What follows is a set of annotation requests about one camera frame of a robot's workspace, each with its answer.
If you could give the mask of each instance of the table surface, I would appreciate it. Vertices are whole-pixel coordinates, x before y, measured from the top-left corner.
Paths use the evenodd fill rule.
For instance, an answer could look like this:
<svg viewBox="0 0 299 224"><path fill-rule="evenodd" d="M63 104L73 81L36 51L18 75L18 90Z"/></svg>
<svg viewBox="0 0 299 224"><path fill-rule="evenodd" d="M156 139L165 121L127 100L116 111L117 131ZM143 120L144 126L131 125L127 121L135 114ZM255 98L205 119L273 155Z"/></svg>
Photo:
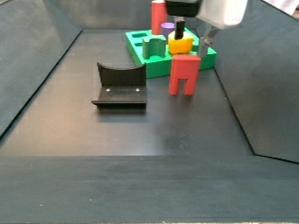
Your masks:
<svg viewBox="0 0 299 224"><path fill-rule="evenodd" d="M0 222L297 221L299 166L252 155L213 70L101 113L96 62L133 66L123 31L83 32L1 141Z"/></svg>

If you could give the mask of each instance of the toy block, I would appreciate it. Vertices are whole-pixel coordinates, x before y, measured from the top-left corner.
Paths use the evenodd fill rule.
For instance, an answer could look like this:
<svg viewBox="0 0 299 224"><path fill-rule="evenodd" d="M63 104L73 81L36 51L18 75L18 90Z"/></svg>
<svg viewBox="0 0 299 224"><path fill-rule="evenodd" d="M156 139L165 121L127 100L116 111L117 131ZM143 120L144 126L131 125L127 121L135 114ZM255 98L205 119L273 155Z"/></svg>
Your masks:
<svg viewBox="0 0 299 224"><path fill-rule="evenodd" d="M149 60L151 56L160 56L164 58L165 54L165 38L164 35L152 35L143 38L143 56Z"/></svg>
<svg viewBox="0 0 299 224"><path fill-rule="evenodd" d="M196 55L196 52L199 50L199 43L200 43L199 38L196 37L195 34L192 34L192 32L187 28L184 29L184 31L188 32L193 37L192 48L188 54ZM140 67L143 64L145 64L145 77L153 78L153 77L171 74L173 56L169 54L168 45L165 45L164 58L155 55L149 59L144 59L143 38L147 36L153 36L151 30L127 32L125 33L125 47L133 59L135 65ZM216 52L209 48L207 57L201 59L200 69L212 68L215 59L216 59Z"/></svg>
<svg viewBox="0 0 299 224"><path fill-rule="evenodd" d="M172 56L172 72L169 94L177 95L180 80L184 82L184 94L193 95L201 58L196 55L177 54Z"/></svg>
<svg viewBox="0 0 299 224"><path fill-rule="evenodd" d="M167 41L168 41L168 35L173 32L173 30L175 30L173 23L163 23L161 24L161 33L163 33Z"/></svg>
<svg viewBox="0 0 299 224"><path fill-rule="evenodd" d="M167 21L167 11L164 0L152 1L152 34L161 34L161 23Z"/></svg>
<svg viewBox="0 0 299 224"><path fill-rule="evenodd" d="M168 48L169 53L184 53L187 54L192 50L193 36L185 31L180 39L175 39L175 31L168 36Z"/></svg>

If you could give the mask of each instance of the gray wall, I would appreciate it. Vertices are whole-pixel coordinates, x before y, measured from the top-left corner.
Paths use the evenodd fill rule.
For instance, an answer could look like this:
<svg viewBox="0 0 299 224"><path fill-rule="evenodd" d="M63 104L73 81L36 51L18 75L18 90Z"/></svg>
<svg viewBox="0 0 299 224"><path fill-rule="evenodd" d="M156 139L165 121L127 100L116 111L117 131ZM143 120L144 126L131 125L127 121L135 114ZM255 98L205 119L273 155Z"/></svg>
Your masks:
<svg viewBox="0 0 299 224"><path fill-rule="evenodd" d="M149 29L152 0L53 0L83 29Z"/></svg>
<svg viewBox="0 0 299 224"><path fill-rule="evenodd" d="M219 33L213 47L255 153L299 162L299 21L249 0L241 25Z"/></svg>
<svg viewBox="0 0 299 224"><path fill-rule="evenodd" d="M0 5L0 136L65 53L80 28L50 0Z"/></svg>

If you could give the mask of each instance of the black curved block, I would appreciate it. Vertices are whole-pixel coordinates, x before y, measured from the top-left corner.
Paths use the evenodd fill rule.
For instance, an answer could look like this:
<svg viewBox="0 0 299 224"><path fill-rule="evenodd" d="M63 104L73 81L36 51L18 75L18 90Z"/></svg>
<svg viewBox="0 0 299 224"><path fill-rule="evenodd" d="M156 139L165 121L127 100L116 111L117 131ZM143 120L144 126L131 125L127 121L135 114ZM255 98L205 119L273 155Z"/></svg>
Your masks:
<svg viewBox="0 0 299 224"><path fill-rule="evenodd" d="M101 109L144 109L145 65L119 69L97 63L97 72L101 88L92 103Z"/></svg>

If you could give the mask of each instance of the black block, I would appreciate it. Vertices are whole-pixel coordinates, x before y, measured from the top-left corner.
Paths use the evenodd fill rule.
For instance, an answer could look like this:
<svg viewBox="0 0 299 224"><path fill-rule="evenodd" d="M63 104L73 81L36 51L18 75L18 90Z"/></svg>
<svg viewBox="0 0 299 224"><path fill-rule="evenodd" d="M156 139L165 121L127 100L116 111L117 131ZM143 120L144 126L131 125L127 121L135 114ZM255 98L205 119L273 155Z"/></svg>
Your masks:
<svg viewBox="0 0 299 224"><path fill-rule="evenodd" d="M101 88L92 101L101 109L145 108L145 65L116 69L97 63Z"/></svg>
<svg viewBox="0 0 299 224"><path fill-rule="evenodd" d="M165 9L169 16L195 18L201 6L201 0L165 0Z"/></svg>

